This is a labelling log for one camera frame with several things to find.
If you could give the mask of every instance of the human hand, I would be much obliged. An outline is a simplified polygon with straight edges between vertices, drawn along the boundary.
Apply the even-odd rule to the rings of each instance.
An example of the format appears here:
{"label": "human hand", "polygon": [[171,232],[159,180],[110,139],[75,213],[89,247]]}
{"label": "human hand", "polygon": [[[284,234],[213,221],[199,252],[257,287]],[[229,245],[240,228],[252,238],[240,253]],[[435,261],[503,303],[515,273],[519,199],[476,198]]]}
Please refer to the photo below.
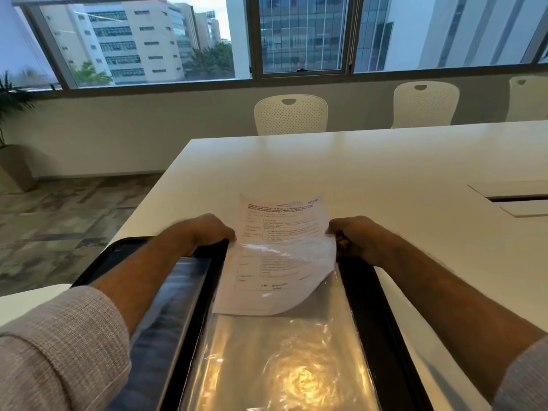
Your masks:
{"label": "human hand", "polygon": [[236,239],[234,229],[229,228],[210,213],[180,221],[171,228],[174,228],[177,233],[190,237],[194,247],[213,245],[223,239],[230,241]]}
{"label": "human hand", "polygon": [[359,256],[381,268],[401,239],[366,216],[332,219],[326,233],[335,235],[337,257]]}

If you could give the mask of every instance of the floor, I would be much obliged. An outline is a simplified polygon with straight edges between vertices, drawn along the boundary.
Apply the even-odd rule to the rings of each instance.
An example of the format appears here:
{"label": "floor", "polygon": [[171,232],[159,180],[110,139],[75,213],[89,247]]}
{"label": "floor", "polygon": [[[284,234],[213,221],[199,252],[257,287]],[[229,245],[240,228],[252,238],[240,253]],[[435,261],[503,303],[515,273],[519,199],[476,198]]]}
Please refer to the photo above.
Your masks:
{"label": "floor", "polygon": [[160,176],[49,180],[0,194],[0,296],[74,282]]}

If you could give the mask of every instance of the sky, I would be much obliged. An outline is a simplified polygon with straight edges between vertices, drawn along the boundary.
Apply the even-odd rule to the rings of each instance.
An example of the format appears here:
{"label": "sky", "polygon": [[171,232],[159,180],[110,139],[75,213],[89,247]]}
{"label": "sky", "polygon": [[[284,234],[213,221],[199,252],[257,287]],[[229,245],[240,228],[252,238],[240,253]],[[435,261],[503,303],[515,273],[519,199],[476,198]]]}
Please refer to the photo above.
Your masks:
{"label": "sky", "polygon": [[226,12],[225,0],[168,0],[171,3],[186,3],[194,7],[195,13],[215,10],[215,18],[219,21],[219,31],[223,39],[230,40],[229,15]]}

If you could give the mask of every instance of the plant pot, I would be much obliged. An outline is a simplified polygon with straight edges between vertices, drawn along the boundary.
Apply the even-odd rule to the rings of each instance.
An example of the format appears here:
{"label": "plant pot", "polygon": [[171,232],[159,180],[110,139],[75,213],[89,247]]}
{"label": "plant pot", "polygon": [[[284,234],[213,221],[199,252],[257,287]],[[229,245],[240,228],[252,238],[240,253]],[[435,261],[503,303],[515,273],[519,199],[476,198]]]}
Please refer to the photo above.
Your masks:
{"label": "plant pot", "polygon": [[21,147],[0,148],[0,192],[25,193],[36,187]]}

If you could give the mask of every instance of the printed form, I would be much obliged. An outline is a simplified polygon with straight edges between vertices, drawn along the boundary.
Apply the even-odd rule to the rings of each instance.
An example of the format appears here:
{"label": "printed form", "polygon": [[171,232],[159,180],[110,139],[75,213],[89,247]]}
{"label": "printed form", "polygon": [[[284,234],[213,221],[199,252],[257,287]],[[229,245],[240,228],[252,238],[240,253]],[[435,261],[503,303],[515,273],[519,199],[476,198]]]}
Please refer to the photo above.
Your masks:
{"label": "printed form", "polygon": [[295,307],[333,271],[335,238],[321,199],[287,204],[240,196],[214,313],[270,316]]}

